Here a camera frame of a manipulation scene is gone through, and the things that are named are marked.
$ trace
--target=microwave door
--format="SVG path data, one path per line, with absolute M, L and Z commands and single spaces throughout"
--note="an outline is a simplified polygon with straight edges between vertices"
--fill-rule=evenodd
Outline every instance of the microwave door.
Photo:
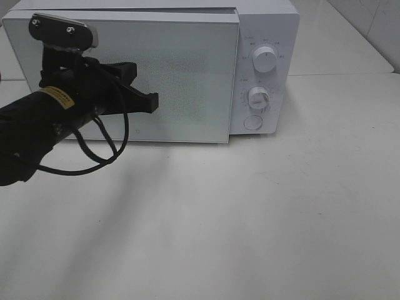
M 81 20 L 97 29 L 99 46 L 85 52 L 101 63 L 137 64 L 133 85 L 159 94 L 153 114 L 130 118 L 130 140 L 226 143 L 238 46 L 235 10 L 218 11 L 12 11 L 7 33 L 27 77 L 38 89 L 42 44 L 28 33 L 32 13 Z M 121 115 L 102 116 L 113 139 L 122 139 Z M 82 128 L 102 139 L 96 125 Z

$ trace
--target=white table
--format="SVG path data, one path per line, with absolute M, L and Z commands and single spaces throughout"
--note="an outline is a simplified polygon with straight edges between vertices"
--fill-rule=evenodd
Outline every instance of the white table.
M 393 67 L 326 1 L 295 0 L 301 21 L 290 75 L 391 73 Z M 24 79 L 0 28 L 3 79 Z
M 0 188 L 0 299 L 398 300 L 399 94 L 397 74 L 292 76 L 274 135 Z M 87 161 L 69 141 L 43 163 Z

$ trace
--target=round button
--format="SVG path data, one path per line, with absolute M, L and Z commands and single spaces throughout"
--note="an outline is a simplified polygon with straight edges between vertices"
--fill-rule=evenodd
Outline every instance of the round button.
M 244 128 L 248 130 L 258 130 L 263 125 L 263 119 L 259 116 L 249 116 L 244 120 Z
M 266 89 L 256 86 L 249 91 L 249 106 L 256 110 L 262 110 L 267 107 L 269 95 Z
M 277 52 L 269 46 L 258 47 L 252 54 L 252 64 L 260 73 L 267 73 L 275 68 Z

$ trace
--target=microwave control panel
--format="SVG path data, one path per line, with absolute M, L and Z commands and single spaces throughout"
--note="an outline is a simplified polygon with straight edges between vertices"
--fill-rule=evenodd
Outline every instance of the microwave control panel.
M 239 15 L 230 134 L 274 133 L 299 24 L 298 14 Z

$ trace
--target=timer knob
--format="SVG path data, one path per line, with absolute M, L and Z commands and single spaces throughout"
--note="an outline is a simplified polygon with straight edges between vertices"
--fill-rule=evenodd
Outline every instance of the timer knob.
M 249 91 L 249 106 L 253 109 L 262 110 L 267 107 L 269 94 L 266 89 L 256 86 Z
M 278 53 L 270 46 L 256 48 L 252 54 L 252 64 L 260 73 L 268 73 L 276 66 Z

